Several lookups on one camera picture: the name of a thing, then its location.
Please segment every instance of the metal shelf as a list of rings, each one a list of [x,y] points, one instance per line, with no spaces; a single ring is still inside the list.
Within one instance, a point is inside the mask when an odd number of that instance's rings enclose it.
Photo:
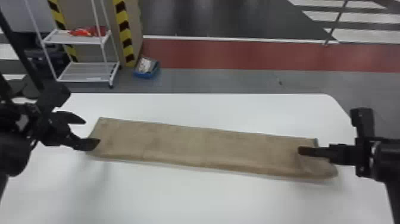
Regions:
[[[59,82],[110,82],[118,71],[120,62],[71,62],[57,79]]]
[[[69,30],[53,30],[43,40],[44,43],[76,44],[76,45],[104,45],[111,35],[108,30],[105,36],[73,36],[68,33]]]

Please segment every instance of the yellow and black striped pillar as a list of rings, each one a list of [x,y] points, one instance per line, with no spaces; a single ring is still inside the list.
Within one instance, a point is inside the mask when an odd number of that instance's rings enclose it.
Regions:
[[[54,18],[55,23],[57,24],[57,27],[60,30],[66,30],[64,16],[61,13],[60,5],[58,4],[58,0],[47,0],[47,2],[49,3],[51,13],[53,14],[53,18]],[[68,55],[71,56],[71,59],[74,62],[78,62],[78,58],[77,58],[77,54],[76,54],[76,50],[75,50],[74,46],[66,44],[64,50],[66,51],[66,53]]]
[[[123,0],[112,0],[115,8],[115,19],[120,28],[120,40],[126,66],[135,66],[136,57],[132,45],[132,34],[129,28],[128,12]]]

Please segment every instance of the white table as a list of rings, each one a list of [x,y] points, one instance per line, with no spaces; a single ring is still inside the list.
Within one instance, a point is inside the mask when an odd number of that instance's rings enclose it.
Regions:
[[[64,110],[90,134],[102,117],[318,138],[352,144],[355,130],[328,95],[74,94]],[[325,182],[183,166],[99,161],[38,146],[10,179],[4,224],[392,223],[384,185],[340,167]]]

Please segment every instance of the blue container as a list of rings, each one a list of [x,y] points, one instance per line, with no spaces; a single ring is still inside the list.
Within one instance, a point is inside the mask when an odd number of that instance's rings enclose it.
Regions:
[[[152,79],[152,78],[154,78],[154,77],[158,74],[159,70],[160,70],[160,62],[156,61],[156,62],[155,62],[155,65],[154,65],[153,71],[151,71],[151,72],[139,72],[139,71],[134,71],[133,74],[134,74],[136,77],[139,77],[139,78],[143,78],[143,79]]]

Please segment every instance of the shelf rack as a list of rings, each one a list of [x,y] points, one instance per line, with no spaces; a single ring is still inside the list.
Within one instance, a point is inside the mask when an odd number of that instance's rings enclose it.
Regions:
[[[109,84],[110,88],[113,87],[115,75],[117,74],[117,71],[120,67],[120,59],[118,56],[117,48],[115,46],[115,40],[114,40],[113,34],[111,33],[110,21],[108,20],[108,17],[107,17],[107,13],[106,13],[105,6],[104,6],[104,0],[100,0],[100,2],[101,2],[103,14],[104,14],[105,22],[107,24],[107,32],[106,32],[105,36],[92,36],[92,37],[73,36],[68,33],[68,30],[58,29],[56,23],[54,22],[54,30],[49,35],[47,35],[44,39],[42,39],[42,37],[40,35],[38,25],[36,24],[36,20],[30,9],[28,0],[24,0],[24,2],[28,9],[30,19],[35,27],[37,37],[40,40],[40,44],[45,53],[47,62],[50,66],[50,70],[51,70],[55,80],[57,80],[59,82],[105,82],[105,83]],[[97,16],[97,12],[96,12],[95,0],[91,0],[91,3],[92,3],[92,9],[93,9],[93,16],[96,21],[96,29],[98,31],[97,33],[101,33],[99,20],[98,20],[98,16]],[[115,62],[107,61],[107,57],[105,54],[105,50],[104,50],[105,44],[107,43],[107,41],[109,39],[111,39],[112,46],[114,47],[115,58],[117,59],[117,61],[115,61]],[[64,71],[60,74],[60,76],[57,77],[57,74],[51,63],[49,54],[47,53],[46,44],[62,44],[62,45],[64,45],[64,49],[65,49],[65,45],[97,45],[97,46],[100,46],[100,48],[101,48],[103,62],[77,63],[72,60],[72,58],[69,54],[67,54],[70,59],[70,63],[67,65],[67,67],[64,69]]]

